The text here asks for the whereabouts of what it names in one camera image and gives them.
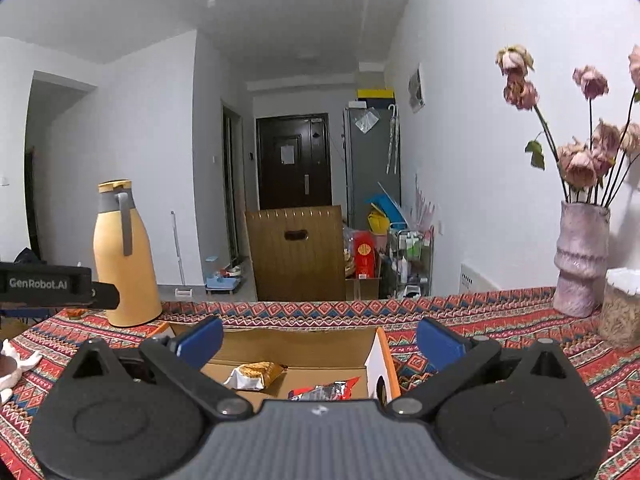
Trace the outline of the pink ceramic vase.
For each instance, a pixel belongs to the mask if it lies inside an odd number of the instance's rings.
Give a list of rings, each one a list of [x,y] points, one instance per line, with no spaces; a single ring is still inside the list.
[[[610,217],[610,211],[601,206],[561,204],[554,255],[559,270],[553,297],[555,310],[573,318],[586,318],[602,304]]]

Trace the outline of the dark entrance door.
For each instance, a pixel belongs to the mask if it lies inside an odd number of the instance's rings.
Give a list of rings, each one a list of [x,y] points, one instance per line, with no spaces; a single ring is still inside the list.
[[[329,116],[256,120],[259,208],[332,204]]]

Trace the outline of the yellow thermos jug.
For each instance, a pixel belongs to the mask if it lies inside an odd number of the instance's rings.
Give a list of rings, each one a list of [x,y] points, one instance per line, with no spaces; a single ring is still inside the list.
[[[160,316],[148,233],[138,213],[129,180],[98,185],[99,212],[93,232],[93,255],[98,279],[119,293],[116,309],[106,312],[115,327],[149,323]]]

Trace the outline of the woven tissue basket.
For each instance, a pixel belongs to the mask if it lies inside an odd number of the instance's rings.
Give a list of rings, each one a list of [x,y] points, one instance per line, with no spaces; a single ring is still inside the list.
[[[639,327],[639,271],[628,268],[608,270],[600,315],[600,336],[611,346],[627,350],[638,347]]]

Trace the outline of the brown cardboard box on floor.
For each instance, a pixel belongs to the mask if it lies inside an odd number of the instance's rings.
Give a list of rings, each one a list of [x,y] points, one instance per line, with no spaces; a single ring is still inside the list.
[[[245,220],[258,300],[346,298],[339,206],[247,211]]]

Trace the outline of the red silver snack packet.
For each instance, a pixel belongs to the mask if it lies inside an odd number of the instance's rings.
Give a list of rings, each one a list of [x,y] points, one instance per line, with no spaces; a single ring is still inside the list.
[[[324,385],[291,390],[288,400],[292,401],[344,401],[352,397],[352,390],[359,382],[358,377],[336,380]]]

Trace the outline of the patterned red tablecloth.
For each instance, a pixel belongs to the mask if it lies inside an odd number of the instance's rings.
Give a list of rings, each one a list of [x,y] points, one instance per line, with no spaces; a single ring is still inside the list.
[[[247,330],[340,330],[380,326],[385,330],[401,391],[431,377],[434,368],[416,346],[416,323],[429,316],[461,335],[487,335],[508,348],[541,337],[562,347],[591,389],[611,424],[611,445],[599,476],[635,479],[639,475],[639,351],[611,347],[598,334],[599,317],[569,318],[552,308],[550,287],[478,292],[418,300],[351,302],[166,301],[156,321],[114,328],[104,314],[71,318],[61,311],[13,338],[22,356],[38,351],[39,365],[26,373],[1,409],[1,469],[9,479],[38,479],[40,470],[27,436],[39,405],[79,345],[99,337],[114,348],[134,347],[163,323],[194,324],[218,314],[224,324]]]

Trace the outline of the grey refrigerator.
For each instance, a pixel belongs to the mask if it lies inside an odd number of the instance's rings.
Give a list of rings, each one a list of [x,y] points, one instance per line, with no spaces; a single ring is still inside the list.
[[[369,229],[371,200],[386,191],[401,203],[400,167],[394,170],[396,156],[388,159],[392,129],[389,108],[351,108],[343,110],[346,171],[346,219],[356,230]]]

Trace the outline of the orange cookie snack packet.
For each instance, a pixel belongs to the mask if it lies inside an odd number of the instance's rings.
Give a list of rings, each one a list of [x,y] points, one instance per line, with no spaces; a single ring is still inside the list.
[[[244,363],[235,367],[224,385],[233,390],[262,391],[286,372],[286,368],[273,362]]]

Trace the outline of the white work glove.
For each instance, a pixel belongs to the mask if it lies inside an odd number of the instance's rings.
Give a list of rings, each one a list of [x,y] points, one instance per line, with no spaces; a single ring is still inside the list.
[[[22,358],[10,343],[9,339],[2,341],[0,362],[0,396],[4,405],[11,399],[13,388],[25,372],[36,367],[42,359],[39,351],[28,358]]]

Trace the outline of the red gift bag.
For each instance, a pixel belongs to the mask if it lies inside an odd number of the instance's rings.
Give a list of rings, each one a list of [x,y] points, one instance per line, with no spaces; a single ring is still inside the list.
[[[370,232],[357,231],[352,239],[355,275],[360,280],[376,277],[375,241]]]

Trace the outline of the orange cardboard snack box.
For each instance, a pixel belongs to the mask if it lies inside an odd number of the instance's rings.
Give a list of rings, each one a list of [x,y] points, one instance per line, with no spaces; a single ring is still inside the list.
[[[254,408],[265,400],[285,400],[292,391],[349,379],[356,379],[352,400],[386,404],[400,395],[384,330],[375,327],[318,332],[226,328],[221,348],[196,368],[222,385],[238,366],[257,362],[280,365],[284,373],[262,391],[232,390]]]

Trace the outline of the dried pink flowers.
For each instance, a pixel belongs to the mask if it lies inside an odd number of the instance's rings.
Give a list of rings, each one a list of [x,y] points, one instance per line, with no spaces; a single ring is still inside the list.
[[[626,119],[621,126],[597,120],[593,101],[608,95],[608,78],[592,65],[573,70],[572,81],[588,105],[589,131],[587,140],[573,138],[570,142],[555,142],[547,119],[539,107],[539,93],[529,74],[534,71],[534,58],[526,47],[512,44],[500,49],[495,63],[506,80],[503,99],[517,110],[533,112],[541,132],[527,142],[530,166],[544,170],[544,154],[555,162],[567,203],[611,207],[620,192],[631,167],[639,160],[639,48],[628,55],[629,76],[634,88],[629,99]]]

